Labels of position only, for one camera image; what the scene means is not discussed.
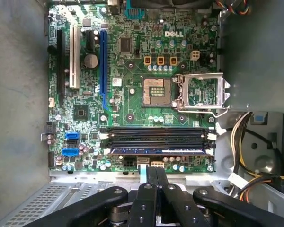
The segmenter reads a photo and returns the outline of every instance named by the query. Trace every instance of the ventilation grille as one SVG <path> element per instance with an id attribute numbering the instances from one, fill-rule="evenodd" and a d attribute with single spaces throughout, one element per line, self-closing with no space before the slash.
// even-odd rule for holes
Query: ventilation grille
<path id="1" fill-rule="evenodd" d="M 85 192 L 80 197 L 80 200 L 85 199 L 87 195 L 89 194 L 90 190 L 91 190 L 91 186 L 88 186 L 88 188 L 85 190 Z"/>
<path id="2" fill-rule="evenodd" d="M 66 188 L 66 186 L 50 185 L 2 227 L 21 227 L 37 220 Z"/>

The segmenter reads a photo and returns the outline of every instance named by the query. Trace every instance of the blue pcie slot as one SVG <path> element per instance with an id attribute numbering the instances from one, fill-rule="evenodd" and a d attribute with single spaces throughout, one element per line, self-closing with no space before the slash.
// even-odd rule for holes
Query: blue pcie slot
<path id="1" fill-rule="evenodd" d="M 78 148 L 63 148 L 62 149 L 62 155 L 63 156 L 78 156 L 79 155 L 79 149 Z"/>
<path id="2" fill-rule="evenodd" d="M 77 132 L 71 132 L 71 133 L 66 133 L 65 138 L 67 140 L 78 140 L 80 138 L 80 135 Z"/>
<path id="3" fill-rule="evenodd" d="M 205 155 L 205 150 L 161 150 L 161 149 L 120 149 L 114 148 L 111 154 L 123 155 Z"/>
<path id="4" fill-rule="evenodd" d="M 131 0 L 126 0 L 124 6 L 124 16 L 131 20 L 141 20 L 144 18 L 145 10 L 140 8 L 132 8 Z"/>
<path id="5" fill-rule="evenodd" d="M 108 110 L 106 103 L 107 91 L 107 31 L 100 31 L 100 94 L 103 98 L 103 108 Z"/>

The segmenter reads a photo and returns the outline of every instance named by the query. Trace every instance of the motherboard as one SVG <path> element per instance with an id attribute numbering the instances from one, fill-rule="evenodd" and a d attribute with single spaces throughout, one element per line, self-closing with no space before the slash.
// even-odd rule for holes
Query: motherboard
<path id="1" fill-rule="evenodd" d="M 215 118 L 180 111 L 217 102 L 217 16 L 133 9 L 129 1 L 49 9 L 51 170 L 124 174 L 214 171 Z"/>

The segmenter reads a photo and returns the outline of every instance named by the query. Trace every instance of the green circuit board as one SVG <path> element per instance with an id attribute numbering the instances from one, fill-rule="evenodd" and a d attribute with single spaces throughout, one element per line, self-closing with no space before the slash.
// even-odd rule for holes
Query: green circuit board
<path id="1" fill-rule="evenodd" d="M 57 30 L 65 34 L 65 94 L 62 103 L 57 94 L 57 57 L 49 55 L 49 121 L 56 134 L 49 145 L 50 169 L 72 171 L 138 172 L 135 156 L 111 155 L 100 148 L 100 128 L 124 127 L 194 127 L 214 129 L 210 114 L 179 113 L 171 106 L 178 97 L 177 74 L 217 72 L 217 18 L 194 10 L 145 10 L 142 19 L 128 19 L 124 6 L 119 15 L 111 15 L 106 5 L 52 5 L 49 9 L 49 45 L 57 45 Z M 80 88 L 68 87 L 70 27 L 77 24 L 80 34 Z M 87 31 L 107 31 L 106 107 L 100 93 L 99 63 L 87 68 L 85 58 Z M 166 34 L 166 31 L 177 31 Z M 200 52 L 192 61 L 191 52 Z M 100 43 L 93 54 L 100 61 Z M 189 102 L 215 102 L 215 81 L 191 81 Z M 78 132 L 81 152 L 63 157 L 65 134 Z M 149 158 L 151 166 L 161 165 L 164 156 Z M 105 169 L 101 166 L 109 161 Z M 185 173 L 209 172 L 213 155 L 169 156 L 163 165 L 167 173 L 179 173 L 174 165 L 184 166 Z"/>

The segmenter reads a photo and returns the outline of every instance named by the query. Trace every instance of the dell logo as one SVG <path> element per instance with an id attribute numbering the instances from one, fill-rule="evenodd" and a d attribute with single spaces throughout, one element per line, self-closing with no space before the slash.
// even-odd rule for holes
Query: dell logo
<path id="1" fill-rule="evenodd" d="M 164 32 L 165 37 L 183 37 L 182 32 Z"/>

